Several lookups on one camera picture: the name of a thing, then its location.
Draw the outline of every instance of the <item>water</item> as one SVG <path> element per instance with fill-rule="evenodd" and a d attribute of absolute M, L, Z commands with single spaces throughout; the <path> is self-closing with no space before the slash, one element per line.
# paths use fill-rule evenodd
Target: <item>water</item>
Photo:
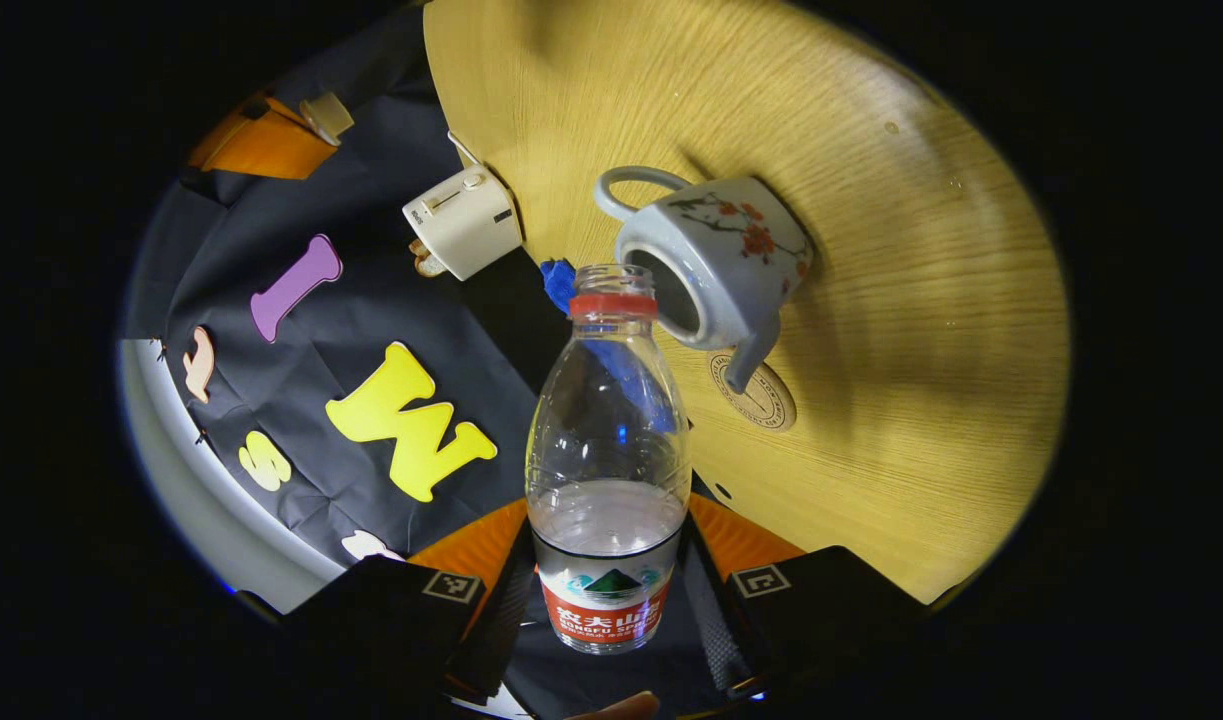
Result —
<path fill-rule="evenodd" d="M 530 506 L 553 632 L 575 650 L 614 655 L 656 634 L 687 510 L 649 483 L 571 483 Z"/>

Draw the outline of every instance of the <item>coaster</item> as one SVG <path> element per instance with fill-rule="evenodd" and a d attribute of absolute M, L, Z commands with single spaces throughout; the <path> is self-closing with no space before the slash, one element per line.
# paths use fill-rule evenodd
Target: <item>coaster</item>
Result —
<path fill-rule="evenodd" d="M 763 363 L 748 379 L 744 395 L 735 395 L 726 388 L 724 375 L 731 363 L 730 350 L 717 350 L 708 354 L 708 377 L 717 385 L 717 391 L 730 402 L 739 414 L 744 414 L 758 428 L 772 433 L 784 433 L 797 421 L 797 406 L 784 381 Z"/>

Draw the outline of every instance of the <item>wooden table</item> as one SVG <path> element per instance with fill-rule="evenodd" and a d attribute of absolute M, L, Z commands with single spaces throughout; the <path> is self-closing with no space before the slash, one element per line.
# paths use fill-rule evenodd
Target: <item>wooden table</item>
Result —
<path fill-rule="evenodd" d="M 514 191 L 536 262 L 612 260 L 592 188 L 615 165 L 779 193 L 822 251 L 767 361 L 797 424 L 748 423 L 703 352 L 657 331 L 695 469 L 922 601 L 980 568 L 1044 477 L 1069 328 L 1040 211 L 949 101 L 774 2 L 434 0 L 424 35 L 446 121 Z"/>

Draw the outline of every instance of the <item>foam letter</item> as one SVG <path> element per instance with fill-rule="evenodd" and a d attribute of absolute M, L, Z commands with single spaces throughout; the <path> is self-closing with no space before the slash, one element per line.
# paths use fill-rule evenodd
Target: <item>foam letter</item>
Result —
<path fill-rule="evenodd" d="M 185 352 L 185 386 L 198 400 L 210 402 L 210 397 L 207 396 L 207 383 L 215 370 L 215 348 L 212 347 L 210 337 L 201 325 L 194 328 L 194 342 L 198 343 L 198 352 L 192 357 Z"/>
<path fill-rule="evenodd" d="M 237 461 L 258 487 L 276 491 L 291 479 L 291 465 L 262 432 L 246 433 L 246 447 L 237 447 Z"/>
<path fill-rule="evenodd" d="M 401 342 L 384 350 L 384 363 L 349 397 L 327 402 L 327 418 L 355 443 L 397 439 L 388 478 L 406 495 L 429 502 L 433 487 L 471 460 L 492 460 L 497 446 L 473 423 L 455 427 L 455 439 L 438 450 L 451 423 L 450 402 L 402 407 L 433 397 L 433 378 Z"/>
<path fill-rule="evenodd" d="M 335 281 L 342 270 L 345 264 L 336 255 L 331 241 L 324 233 L 316 233 L 309 241 L 309 249 L 283 273 L 278 282 L 269 290 L 251 296 L 251 319 L 256 320 L 260 337 L 265 342 L 276 340 L 278 323 L 283 321 L 296 302 L 305 299 L 319 284 Z"/>

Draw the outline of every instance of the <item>orange object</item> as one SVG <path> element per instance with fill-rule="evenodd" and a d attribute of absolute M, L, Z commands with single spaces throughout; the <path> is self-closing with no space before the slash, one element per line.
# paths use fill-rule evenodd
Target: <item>orange object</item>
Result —
<path fill-rule="evenodd" d="M 724 583 L 736 570 L 761 568 L 807 553 L 707 498 L 692 495 L 690 513 Z"/>
<path fill-rule="evenodd" d="M 306 178 L 336 147 L 273 97 L 256 95 L 232 110 L 190 153 L 191 167 L 272 178 Z"/>
<path fill-rule="evenodd" d="M 527 501 L 516 500 L 406 559 L 407 562 L 424 565 L 426 568 L 482 578 L 487 593 L 483 593 L 483 601 L 478 603 L 473 616 L 468 619 L 468 625 L 465 625 L 465 634 L 473 628 L 486 599 L 490 597 L 492 588 L 497 587 L 500 571 L 505 566 L 509 551 L 512 550 L 514 539 L 523 527 L 523 520 L 527 520 Z"/>

